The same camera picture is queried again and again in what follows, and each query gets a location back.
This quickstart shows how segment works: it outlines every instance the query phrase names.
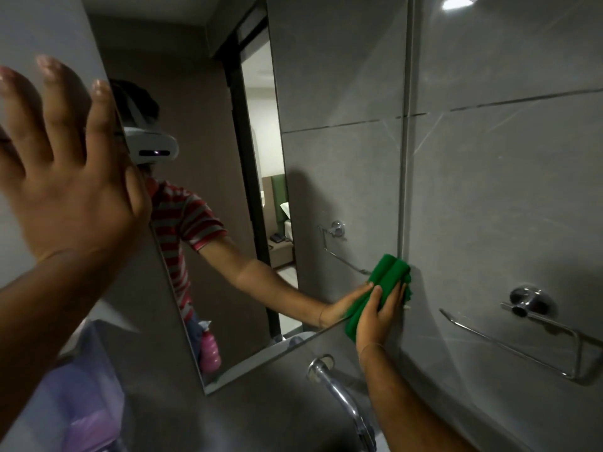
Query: person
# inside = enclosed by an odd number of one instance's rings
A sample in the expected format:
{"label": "person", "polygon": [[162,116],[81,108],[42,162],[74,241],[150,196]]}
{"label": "person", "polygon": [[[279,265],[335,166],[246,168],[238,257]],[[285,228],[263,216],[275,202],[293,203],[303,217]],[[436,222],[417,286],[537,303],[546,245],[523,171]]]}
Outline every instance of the person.
{"label": "person", "polygon": [[[111,79],[110,82],[124,126],[139,129],[155,127],[160,108],[147,90],[130,81]],[[333,304],[301,293],[268,265],[243,254],[205,201],[183,187],[156,179],[153,166],[148,161],[139,164],[153,200],[151,227],[159,241],[176,302],[198,359],[202,330],[192,305],[191,281],[181,242],[191,246],[232,286],[252,299],[312,326],[323,328],[333,325],[356,299],[372,288],[372,285],[363,284]]]}
{"label": "person", "polygon": [[377,421],[391,452],[475,452],[423,403],[385,353],[383,345],[405,288],[398,284],[378,310],[383,291],[376,286],[356,330],[358,359]]}
{"label": "person", "polygon": [[11,140],[0,143],[0,191],[37,262],[0,290],[0,441],[134,251],[151,212],[140,173],[114,142],[109,83],[94,83],[80,136],[63,66],[47,56],[38,65],[42,121],[25,78],[0,67]]}

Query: green microfiber towel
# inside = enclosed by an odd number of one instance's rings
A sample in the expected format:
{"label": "green microfiber towel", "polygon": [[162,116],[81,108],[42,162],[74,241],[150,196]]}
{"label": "green microfiber towel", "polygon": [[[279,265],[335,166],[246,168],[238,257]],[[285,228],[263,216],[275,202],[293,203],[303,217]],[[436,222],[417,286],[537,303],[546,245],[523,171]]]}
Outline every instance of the green microfiber towel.
{"label": "green microfiber towel", "polygon": [[[375,266],[375,269],[373,269],[373,272],[371,273],[367,282],[372,282],[376,286],[379,285],[379,282],[381,281],[383,276],[389,271],[392,266],[394,266],[396,260],[396,257],[391,256],[389,254],[385,254],[383,257],[381,257],[381,260],[379,261],[377,266]],[[350,309],[348,309],[345,313],[345,318],[349,319],[350,317],[352,317],[356,313],[358,308],[363,304],[364,300],[368,300],[370,296],[371,292],[367,292],[359,299],[357,299],[354,304],[350,306]]]}
{"label": "green microfiber towel", "polygon": [[[381,303],[379,304],[379,309],[383,307],[387,297],[394,290],[396,284],[399,281],[402,281],[403,284],[406,284],[406,290],[404,291],[404,298],[402,299],[403,303],[406,303],[410,300],[412,292],[410,289],[411,283],[411,267],[404,261],[400,259],[395,259],[394,264],[388,269],[387,273],[385,273],[380,281],[375,282],[376,286],[381,286],[383,289],[383,295],[381,296]],[[356,329],[358,328],[358,322],[360,321],[360,316],[362,315],[362,311],[364,307],[368,303],[368,299],[370,297],[370,293],[361,296],[356,303],[354,303],[350,310],[353,309],[353,314],[351,316],[350,321],[345,327],[345,334],[347,334],[352,341],[356,342]]]}

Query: chrome faucet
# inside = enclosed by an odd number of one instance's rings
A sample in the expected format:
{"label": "chrome faucet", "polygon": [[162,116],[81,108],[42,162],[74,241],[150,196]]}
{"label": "chrome faucet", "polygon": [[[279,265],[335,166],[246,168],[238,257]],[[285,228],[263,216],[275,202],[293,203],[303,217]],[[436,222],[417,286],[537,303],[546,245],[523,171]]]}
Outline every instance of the chrome faucet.
{"label": "chrome faucet", "polygon": [[314,358],[307,369],[307,377],[312,382],[324,384],[329,392],[343,406],[354,421],[356,434],[362,444],[360,452],[377,452],[377,443],[371,424],[362,416],[356,400],[348,393],[343,385],[330,373],[335,366],[335,359],[330,355]]}

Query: white floor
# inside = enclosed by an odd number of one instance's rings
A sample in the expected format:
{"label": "white floor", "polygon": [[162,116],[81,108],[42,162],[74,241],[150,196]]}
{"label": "white floor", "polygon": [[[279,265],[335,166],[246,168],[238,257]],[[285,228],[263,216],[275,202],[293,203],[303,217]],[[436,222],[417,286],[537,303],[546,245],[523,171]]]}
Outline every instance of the white floor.
{"label": "white floor", "polygon": [[[279,276],[281,276],[289,285],[295,288],[299,288],[297,285],[297,269],[295,266],[286,266],[277,271]],[[287,316],[283,316],[279,314],[280,319],[280,332],[282,334],[289,333],[291,330],[296,329],[298,326],[301,326],[301,322],[299,320],[292,319]]]}

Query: white vr headset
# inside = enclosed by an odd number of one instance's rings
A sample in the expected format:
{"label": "white vr headset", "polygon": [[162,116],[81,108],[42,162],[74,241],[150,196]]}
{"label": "white vr headset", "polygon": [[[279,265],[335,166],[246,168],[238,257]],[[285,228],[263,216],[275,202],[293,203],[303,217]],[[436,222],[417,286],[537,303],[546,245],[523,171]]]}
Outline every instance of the white vr headset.
{"label": "white vr headset", "polygon": [[149,126],[144,116],[126,94],[128,109],[136,127],[125,126],[125,143],[135,165],[173,160],[180,149],[176,138]]}

